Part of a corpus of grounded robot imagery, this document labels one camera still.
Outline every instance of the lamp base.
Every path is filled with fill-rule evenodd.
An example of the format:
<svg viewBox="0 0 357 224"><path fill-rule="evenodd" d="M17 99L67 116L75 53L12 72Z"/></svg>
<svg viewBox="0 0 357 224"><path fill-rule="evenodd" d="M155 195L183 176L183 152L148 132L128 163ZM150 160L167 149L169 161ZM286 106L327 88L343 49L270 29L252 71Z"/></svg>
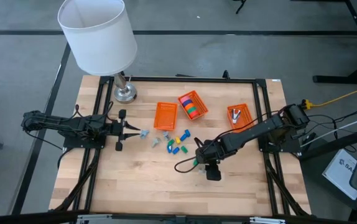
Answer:
<svg viewBox="0 0 357 224"><path fill-rule="evenodd" d="M128 104L133 102L137 97L136 87L132 83L127 82L126 87L121 89L116 87L114 90L115 99L123 104Z"/></svg>

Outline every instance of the orange plastic basket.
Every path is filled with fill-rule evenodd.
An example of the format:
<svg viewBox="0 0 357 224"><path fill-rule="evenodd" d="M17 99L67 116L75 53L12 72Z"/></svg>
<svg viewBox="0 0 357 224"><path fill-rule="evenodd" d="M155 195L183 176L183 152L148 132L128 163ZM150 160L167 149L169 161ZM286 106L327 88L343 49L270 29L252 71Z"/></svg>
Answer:
<svg viewBox="0 0 357 224"><path fill-rule="evenodd" d="M177 104L158 102L154 120L154 128L173 131L176 127Z"/></svg>
<svg viewBox="0 0 357 224"><path fill-rule="evenodd" d="M185 108L183 107L183 104L181 104L181 101L180 101L181 98L183 98L184 96L188 96L192 100L192 103L195 105L195 107L197 108L197 110L199 112L198 116L195 116L191 119L190 115L187 113L187 110L185 110ZM184 113L188 116L188 118L190 120L197 119L197 118L205 115L208 112L208 108L206 107L205 103L202 101L202 99L199 97L198 93L195 90L192 90L191 92L186 93L186 94L178 97L177 99L178 99L178 102L180 103L181 107L183 108Z"/></svg>
<svg viewBox="0 0 357 224"><path fill-rule="evenodd" d="M232 119L232 110L233 109L241 110L241 114L240 114L236 124L233 123L233 119ZM253 122L252 122L253 119L252 119L252 116L249 112L249 109L248 109L248 106L246 103L227 107L227 116L228 116L229 124L231 125L231 127L233 129L240 128L240 127L243 127L243 126L251 123L244 128L233 131L235 133L241 132L241 131L246 130L246 129L250 128L251 126L253 126Z"/></svg>

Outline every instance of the wooden table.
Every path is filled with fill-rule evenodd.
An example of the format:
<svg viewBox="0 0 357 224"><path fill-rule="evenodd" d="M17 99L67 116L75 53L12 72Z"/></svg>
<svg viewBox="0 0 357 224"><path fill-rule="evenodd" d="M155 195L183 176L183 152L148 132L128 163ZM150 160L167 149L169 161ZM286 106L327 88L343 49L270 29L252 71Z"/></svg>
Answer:
<svg viewBox="0 0 357 224"><path fill-rule="evenodd" d="M84 76L76 103L83 115L92 114L99 77ZM285 103L279 80L266 80L271 110L281 109ZM266 182L266 170L257 140L248 142L237 155L220 164L222 180L206 180L206 175L195 169L187 174L174 171L174 165L195 155L193 137L202 141L213 139L229 130L226 107L247 103L251 115L256 118L253 88L244 83L180 83L133 82L138 90L137 99L128 105L114 102L109 115L117 118L120 109L127 109L126 120L140 129L149 129L145 139L132 137L123 142L123 151L115 151L116 137L107 137L101 152L96 175L91 212L102 213L151 213L187 215L272 215ZM181 136L185 129L191 138L182 144L188 154L168 154L166 141L151 148L155 137L163 139L162 131L153 128L156 103L177 102L177 97L196 90L209 112L202 118L189 121L178 108L177 125L172 137ZM83 159L83 149L74 149L61 161L55 182L50 208L60 205L78 180ZM302 208L310 212L299 161L290 154L280 154L285 184ZM178 168L186 170L192 162ZM84 207L87 186L81 196ZM281 198L276 187L279 210Z"/></svg>

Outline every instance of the gray floor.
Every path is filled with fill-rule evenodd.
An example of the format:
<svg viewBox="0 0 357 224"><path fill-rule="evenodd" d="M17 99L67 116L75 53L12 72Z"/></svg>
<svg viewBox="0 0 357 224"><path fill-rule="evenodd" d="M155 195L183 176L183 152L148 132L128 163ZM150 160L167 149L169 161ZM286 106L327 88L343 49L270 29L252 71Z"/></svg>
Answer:
<svg viewBox="0 0 357 224"><path fill-rule="evenodd" d="M0 29L59 29L62 0L0 0ZM135 30L355 30L343 3L249 0L235 15L229 0L126 0ZM353 1L357 10L357 1ZM313 75L347 75L357 68L357 38L139 35L133 75L279 78L288 103L315 103L356 90L357 85L314 84ZM63 36L0 36L0 215L8 214L32 139L20 129L23 112L43 110L65 46ZM71 55L53 113L73 111L81 71ZM357 95L309 114L339 117L357 110ZM356 118L343 122L350 123ZM317 128L321 134L326 129ZM48 131L46 139L62 144ZM23 212L47 210L60 151L44 145ZM350 209L305 177L313 214L345 220Z"/></svg>

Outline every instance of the white lampshade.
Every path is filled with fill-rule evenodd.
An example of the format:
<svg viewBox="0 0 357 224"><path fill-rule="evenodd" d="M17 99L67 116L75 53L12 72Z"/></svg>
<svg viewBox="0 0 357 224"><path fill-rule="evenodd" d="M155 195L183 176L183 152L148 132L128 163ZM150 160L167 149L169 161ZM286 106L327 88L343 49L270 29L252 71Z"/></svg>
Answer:
<svg viewBox="0 0 357 224"><path fill-rule="evenodd" d="M92 75L128 68L137 43L122 0L65 0L58 23L78 66Z"/></svg>

